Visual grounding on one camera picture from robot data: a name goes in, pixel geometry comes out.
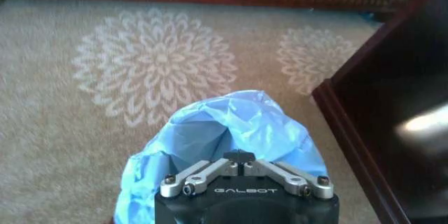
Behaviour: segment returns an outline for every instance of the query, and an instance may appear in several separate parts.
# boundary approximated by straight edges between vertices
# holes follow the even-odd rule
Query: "carpet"
[[[79,0],[0,5],[0,223],[103,223],[170,115],[265,90],[309,128],[341,223],[378,223],[310,96],[378,29],[355,13]]]

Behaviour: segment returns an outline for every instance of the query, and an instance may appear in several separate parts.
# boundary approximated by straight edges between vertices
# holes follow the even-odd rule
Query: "screw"
[[[169,174],[167,176],[166,176],[166,184],[173,184],[173,183],[175,183],[177,182],[177,176],[175,175],[173,175],[173,174]]]
[[[185,185],[183,189],[182,189],[183,193],[187,195],[187,196],[191,196],[195,194],[195,185],[194,184],[187,184]]]
[[[311,195],[311,189],[307,185],[302,187],[302,195],[305,197],[310,197],[310,195]]]
[[[330,185],[330,178],[327,176],[319,176],[318,177],[318,184],[322,186],[329,186]]]

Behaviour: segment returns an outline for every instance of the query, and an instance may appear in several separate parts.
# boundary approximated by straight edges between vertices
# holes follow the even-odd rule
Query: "dark wooden cabinet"
[[[448,0],[411,0],[314,97],[383,223],[448,223]]]

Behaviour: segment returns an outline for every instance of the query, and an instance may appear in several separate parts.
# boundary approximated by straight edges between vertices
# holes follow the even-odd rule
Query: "white flower motif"
[[[229,48],[185,13],[122,12],[83,37],[74,77],[107,116],[123,114],[131,127],[163,123],[181,105],[231,91]]]
[[[282,72],[290,75],[289,83],[303,95],[310,95],[326,78],[330,78],[355,53],[353,42],[330,30],[311,27],[289,29],[281,42]]]

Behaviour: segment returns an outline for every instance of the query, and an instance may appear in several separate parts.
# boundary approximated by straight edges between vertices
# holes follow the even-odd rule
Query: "plastic bag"
[[[239,91],[181,109],[145,150],[130,158],[117,224],[154,223],[155,195],[166,175],[237,149],[254,152],[258,159],[285,161],[315,176],[329,175],[306,127],[263,91]]]

